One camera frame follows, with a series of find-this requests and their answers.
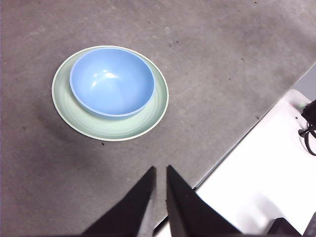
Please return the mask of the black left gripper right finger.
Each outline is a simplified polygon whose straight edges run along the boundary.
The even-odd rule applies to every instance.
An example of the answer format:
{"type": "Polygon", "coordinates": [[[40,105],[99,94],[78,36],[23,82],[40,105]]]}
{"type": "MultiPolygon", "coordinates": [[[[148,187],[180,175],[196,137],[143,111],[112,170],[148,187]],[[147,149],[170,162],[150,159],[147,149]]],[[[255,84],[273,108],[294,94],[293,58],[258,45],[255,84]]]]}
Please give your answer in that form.
{"type": "Polygon", "coordinates": [[[171,165],[166,168],[166,207],[173,237],[230,237],[241,234],[207,205],[171,165]]]}

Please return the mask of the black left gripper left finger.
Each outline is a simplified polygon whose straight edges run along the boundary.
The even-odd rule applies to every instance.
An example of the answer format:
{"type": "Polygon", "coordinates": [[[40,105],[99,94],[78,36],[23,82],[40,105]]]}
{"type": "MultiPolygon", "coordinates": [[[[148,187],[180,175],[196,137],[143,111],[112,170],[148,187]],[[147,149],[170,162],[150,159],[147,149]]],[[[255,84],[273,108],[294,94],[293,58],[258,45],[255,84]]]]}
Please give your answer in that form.
{"type": "Polygon", "coordinates": [[[87,228],[82,237],[135,237],[140,231],[156,187],[156,168],[151,166],[130,191],[87,228]]]}

